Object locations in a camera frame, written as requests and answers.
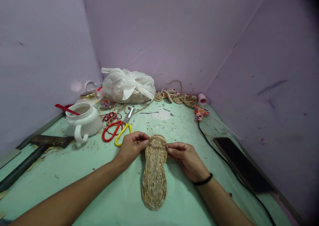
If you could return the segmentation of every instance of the forearm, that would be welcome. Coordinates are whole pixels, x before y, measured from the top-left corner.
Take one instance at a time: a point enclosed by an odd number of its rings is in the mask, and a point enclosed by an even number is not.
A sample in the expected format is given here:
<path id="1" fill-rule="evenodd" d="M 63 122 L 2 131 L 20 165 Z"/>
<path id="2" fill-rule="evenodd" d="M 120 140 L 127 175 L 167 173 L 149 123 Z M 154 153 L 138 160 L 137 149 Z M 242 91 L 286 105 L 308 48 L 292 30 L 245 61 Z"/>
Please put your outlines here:
<path id="1" fill-rule="evenodd" d="M 11 225 L 72 225 L 94 198 L 125 168 L 111 161 L 42 201 Z"/>
<path id="2" fill-rule="evenodd" d="M 218 225 L 253 225 L 216 179 L 197 188 Z"/>

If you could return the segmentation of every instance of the green table surface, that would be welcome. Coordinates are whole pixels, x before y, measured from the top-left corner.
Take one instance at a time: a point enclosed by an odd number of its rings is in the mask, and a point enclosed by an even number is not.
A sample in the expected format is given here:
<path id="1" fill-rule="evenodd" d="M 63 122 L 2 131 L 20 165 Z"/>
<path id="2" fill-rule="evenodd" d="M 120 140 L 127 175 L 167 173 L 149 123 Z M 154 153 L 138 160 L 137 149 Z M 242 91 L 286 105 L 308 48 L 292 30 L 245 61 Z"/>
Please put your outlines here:
<path id="1" fill-rule="evenodd" d="M 135 105 L 135 108 L 138 110 L 141 105 Z M 227 135 L 215 129 L 216 121 L 213 116 L 218 116 L 210 106 L 205 108 L 210 114 L 204 116 L 200 126 L 213 147 L 218 150 L 213 138 Z M 167 99 L 154 101 L 146 109 L 134 114 L 130 124 L 133 131 L 143 131 L 149 136 L 161 134 L 167 142 L 181 141 L 193 145 L 209 171 L 227 192 L 233 194 L 233 200 L 249 219 L 255 225 L 271 225 L 261 205 L 240 185 L 229 167 L 207 144 L 195 122 L 193 109 L 184 104 L 171 104 Z M 49 151 L 43 162 L 36 163 L 29 172 L 25 172 L 0 200 L 0 212 L 6 215 L 4 218 L 17 218 L 50 195 L 89 174 L 94 168 L 111 161 L 119 148 L 114 145 L 114 139 L 108 143 L 102 141 L 102 130 L 89 137 L 84 145 L 74 142 L 66 149 Z M 73 131 L 63 117 L 43 135 L 71 136 Z M 233 136 L 230 138 L 240 148 L 236 139 Z M 21 154 L 0 170 L 0 180 L 33 150 L 31 145 L 27 145 Z M 74 225 L 217 225 L 194 185 L 183 174 L 179 165 L 169 159 L 164 165 L 167 179 L 166 200 L 158 211 L 145 207 L 141 197 L 144 166 L 145 158 L 140 155 L 95 198 Z M 258 197 L 277 225 L 290 225 L 288 218 L 270 194 Z"/>

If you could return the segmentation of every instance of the yellow scissors handle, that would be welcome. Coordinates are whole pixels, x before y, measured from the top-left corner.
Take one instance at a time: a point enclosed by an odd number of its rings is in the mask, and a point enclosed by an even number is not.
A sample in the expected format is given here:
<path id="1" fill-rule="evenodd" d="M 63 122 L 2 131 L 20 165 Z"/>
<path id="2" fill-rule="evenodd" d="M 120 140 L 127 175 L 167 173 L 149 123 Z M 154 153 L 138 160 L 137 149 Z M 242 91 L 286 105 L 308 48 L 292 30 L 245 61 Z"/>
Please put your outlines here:
<path id="1" fill-rule="evenodd" d="M 131 126 L 131 124 L 126 123 L 126 124 L 125 124 L 125 127 L 123 128 L 123 130 L 121 130 L 121 132 L 120 132 L 120 133 L 118 134 L 118 136 L 115 138 L 115 145 L 116 145 L 117 147 L 120 147 L 120 146 L 121 146 L 121 144 L 118 144 L 118 143 L 117 143 L 117 140 L 120 138 L 120 136 L 121 136 L 122 133 L 126 130 L 127 127 L 129 127 L 129 129 L 130 129 L 130 134 L 132 134 L 132 126 Z"/>

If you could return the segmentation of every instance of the white ceramic pot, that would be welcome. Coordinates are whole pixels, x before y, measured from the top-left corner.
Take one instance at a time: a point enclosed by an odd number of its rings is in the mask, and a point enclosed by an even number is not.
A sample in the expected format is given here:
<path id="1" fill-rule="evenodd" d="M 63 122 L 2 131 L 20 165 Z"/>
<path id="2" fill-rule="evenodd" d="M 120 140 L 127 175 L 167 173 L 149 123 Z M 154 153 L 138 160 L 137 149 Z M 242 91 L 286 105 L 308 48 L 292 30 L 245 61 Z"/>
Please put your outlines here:
<path id="1" fill-rule="evenodd" d="M 79 143 L 85 143 L 89 136 L 98 133 L 103 125 L 103 121 L 97 110 L 88 103 L 77 103 L 69 107 L 81 115 L 77 116 L 66 112 L 66 121 L 75 127 L 74 138 Z"/>

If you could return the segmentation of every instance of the red scissors handle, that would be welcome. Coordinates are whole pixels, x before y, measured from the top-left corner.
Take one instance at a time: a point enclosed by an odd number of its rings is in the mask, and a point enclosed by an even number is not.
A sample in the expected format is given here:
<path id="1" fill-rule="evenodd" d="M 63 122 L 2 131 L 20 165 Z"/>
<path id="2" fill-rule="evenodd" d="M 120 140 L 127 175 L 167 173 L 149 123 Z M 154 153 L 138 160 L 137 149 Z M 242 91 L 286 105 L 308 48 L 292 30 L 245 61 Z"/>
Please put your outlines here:
<path id="1" fill-rule="evenodd" d="M 103 139 L 105 142 L 111 141 L 111 140 L 114 138 L 114 136 L 116 135 L 116 132 L 117 132 L 117 130 L 120 128 L 120 125 L 122 125 L 122 123 L 123 123 L 122 121 L 117 121 L 117 122 L 114 122 L 114 123 L 108 125 L 107 127 L 105 127 L 105 129 L 104 129 L 104 131 L 103 131 L 103 133 L 102 133 L 102 139 Z M 111 138 L 110 138 L 110 139 L 105 139 L 105 132 L 108 130 L 108 128 L 110 128 L 111 126 L 114 126 L 114 125 L 116 125 L 116 124 L 118 124 L 118 126 L 116 127 L 116 129 L 115 129 L 113 135 L 111 136 Z"/>

